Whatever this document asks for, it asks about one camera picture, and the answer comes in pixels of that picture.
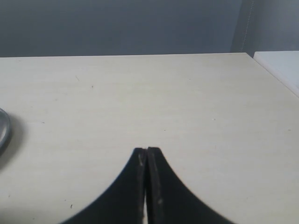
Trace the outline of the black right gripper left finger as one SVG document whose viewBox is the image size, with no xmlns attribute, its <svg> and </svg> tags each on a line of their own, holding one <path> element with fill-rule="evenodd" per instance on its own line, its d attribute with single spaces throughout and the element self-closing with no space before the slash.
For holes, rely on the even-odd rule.
<svg viewBox="0 0 299 224">
<path fill-rule="evenodd" d="M 115 181 L 65 224 L 142 224 L 147 152 L 135 148 Z"/>
</svg>

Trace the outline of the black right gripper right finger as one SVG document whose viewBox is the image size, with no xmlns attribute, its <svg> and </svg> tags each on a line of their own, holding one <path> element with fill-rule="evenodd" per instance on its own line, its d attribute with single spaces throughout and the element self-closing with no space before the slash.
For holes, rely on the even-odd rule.
<svg viewBox="0 0 299 224">
<path fill-rule="evenodd" d="M 146 163 L 149 224 L 229 224 L 198 199 L 178 178 L 161 149 L 149 147 Z"/>
</svg>

